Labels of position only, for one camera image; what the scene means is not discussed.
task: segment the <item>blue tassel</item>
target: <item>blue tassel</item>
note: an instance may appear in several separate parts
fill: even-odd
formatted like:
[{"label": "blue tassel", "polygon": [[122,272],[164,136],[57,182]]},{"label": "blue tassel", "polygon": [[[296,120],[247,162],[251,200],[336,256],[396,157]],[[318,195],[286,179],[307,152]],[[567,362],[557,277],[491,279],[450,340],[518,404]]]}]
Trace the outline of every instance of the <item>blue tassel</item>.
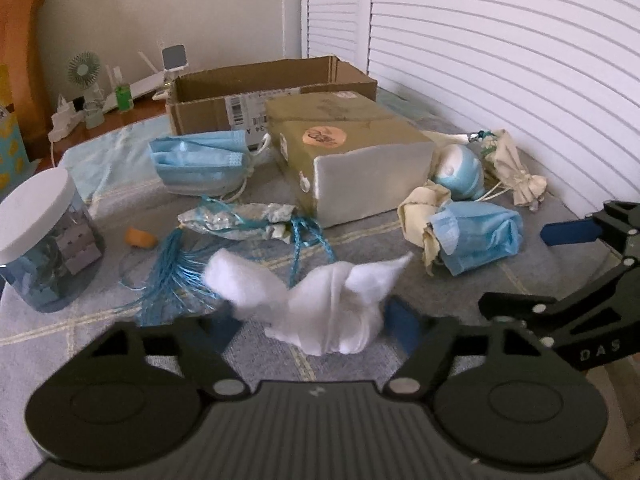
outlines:
[{"label": "blue tassel", "polygon": [[[233,213],[227,204],[218,203],[215,199],[206,199],[212,206],[221,206]],[[239,226],[224,230],[255,229],[264,226],[263,222],[239,219]],[[294,216],[290,220],[293,235],[294,257],[289,275],[289,287],[296,284],[300,268],[300,254],[303,248],[321,244],[331,263],[336,261],[334,251],[322,234],[322,228],[312,218]],[[200,279],[204,267],[213,254],[222,247],[229,248],[238,241],[214,236],[210,244],[199,249],[183,248],[183,230],[174,229],[164,239],[159,248],[158,259],[149,273],[146,285],[134,288],[121,276],[120,283],[131,290],[143,291],[135,301],[120,307],[125,310],[136,304],[141,308],[137,314],[141,326],[159,325],[171,322],[175,317],[184,314],[202,314],[203,311],[216,311],[223,300],[218,294],[210,291]]]}]

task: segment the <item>barcode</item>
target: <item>barcode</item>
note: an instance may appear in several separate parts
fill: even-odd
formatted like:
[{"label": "barcode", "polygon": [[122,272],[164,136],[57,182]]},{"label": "barcode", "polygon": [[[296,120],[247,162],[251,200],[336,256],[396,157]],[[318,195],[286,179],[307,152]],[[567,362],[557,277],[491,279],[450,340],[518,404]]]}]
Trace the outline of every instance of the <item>barcode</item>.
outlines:
[{"label": "barcode", "polygon": [[238,126],[244,123],[244,117],[242,116],[242,105],[240,104],[239,97],[232,97],[229,101],[231,104],[231,113],[234,117],[234,125]]},{"label": "barcode", "polygon": [[267,116],[263,115],[261,117],[254,117],[254,126],[259,126],[260,124],[267,123]]}]

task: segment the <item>wooden desk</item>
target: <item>wooden desk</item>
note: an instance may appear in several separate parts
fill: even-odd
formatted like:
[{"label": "wooden desk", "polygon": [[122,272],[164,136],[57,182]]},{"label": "wooden desk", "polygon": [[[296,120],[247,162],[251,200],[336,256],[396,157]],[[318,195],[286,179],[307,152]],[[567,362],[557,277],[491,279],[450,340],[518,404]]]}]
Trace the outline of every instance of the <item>wooden desk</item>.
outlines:
[{"label": "wooden desk", "polygon": [[[53,155],[56,159],[56,164],[59,163],[60,158],[62,158],[62,155],[66,150],[73,146],[77,146],[86,140],[95,139],[95,137],[117,130],[123,126],[127,126],[128,124],[137,123],[138,121],[163,115],[166,113],[166,109],[164,107],[165,103],[166,102],[164,100],[153,101],[151,97],[143,97],[135,101],[133,110],[130,110],[129,112],[121,114],[117,110],[112,110],[108,114],[105,114],[104,122],[100,126],[96,126],[91,130],[86,129],[84,121],[81,122],[67,137],[59,140],[53,145]],[[46,156],[40,161],[36,172],[48,170],[51,167],[51,159],[49,156]]]}]

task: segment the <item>yellow bag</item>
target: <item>yellow bag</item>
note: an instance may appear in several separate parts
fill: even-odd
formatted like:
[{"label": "yellow bag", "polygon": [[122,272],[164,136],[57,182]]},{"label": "yellow bag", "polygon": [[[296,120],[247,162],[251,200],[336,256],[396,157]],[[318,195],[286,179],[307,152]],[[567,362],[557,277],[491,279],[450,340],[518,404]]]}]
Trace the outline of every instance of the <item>yellow bag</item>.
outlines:
[{"label": "yellow bag", "polygon": [[9,71],[0,65],[0,200],[30,176],[30,167],[14,111]]}]

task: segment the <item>cardboard box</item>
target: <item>cardboard box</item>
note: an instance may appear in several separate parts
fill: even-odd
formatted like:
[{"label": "cardboard box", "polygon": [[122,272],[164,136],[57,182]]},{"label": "cardboard box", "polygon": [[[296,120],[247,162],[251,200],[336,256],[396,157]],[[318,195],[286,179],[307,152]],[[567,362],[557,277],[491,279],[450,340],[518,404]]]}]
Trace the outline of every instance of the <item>cardboard box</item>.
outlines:
[{"label": "cardboard box", "polygon": [[266,103],[278,163],[322,227],[395,209],[428,178],[434,143],[356,92]]},{"label": "cardboard box", "polygon": [[187,74],[171,86],[166,110],[174,134],[247,130],[249,146],[266,133],[265,100],[283,94],[353,90],[376,99],[378,83],[335,56],[282,59]]}]

